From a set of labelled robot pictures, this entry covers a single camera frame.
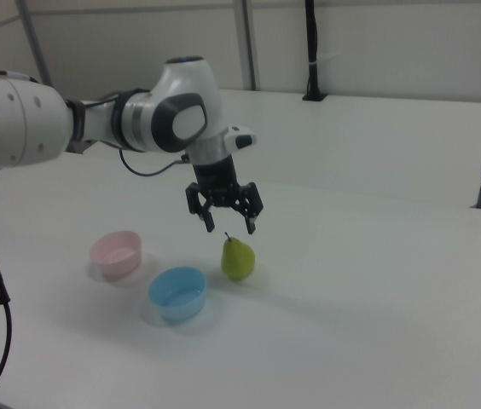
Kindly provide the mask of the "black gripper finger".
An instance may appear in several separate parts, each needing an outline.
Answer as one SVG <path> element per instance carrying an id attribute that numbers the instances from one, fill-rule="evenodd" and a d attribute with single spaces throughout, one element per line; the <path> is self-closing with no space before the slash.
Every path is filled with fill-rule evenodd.
<path id="1" fill-rule="evenodd" d="M 238 211 L 244 217 L 247 232 L 253 234 L 256 231 L 256 220 L 260 213 L 260 205 L 258 203 L 242 201 L 237 207 Z"/>
<path id="2" fill-rule="evenodd" d="M 211 233 L 215 228 L 215 223 L 210 212 L 210 208 L 206 205 L 201 205 L 199 209 L 196 211 L 197 216 L 201 221 L 204 222 L 206 231 Z"/>

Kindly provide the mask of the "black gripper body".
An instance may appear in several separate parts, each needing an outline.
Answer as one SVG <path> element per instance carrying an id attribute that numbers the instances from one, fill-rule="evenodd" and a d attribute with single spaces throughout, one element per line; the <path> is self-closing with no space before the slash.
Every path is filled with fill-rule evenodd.
<path id="1" fill-rule="evenodd" d="M 263 210 L 256 184 L 242 186 L 237 181 L 231 155 L 214 164 L 194 164 L 193 169 L 196 182 L 186 188 L 192 214 L 207 212 L 211 206 L 234 209 L 241 214 L 259 214 Z"/>

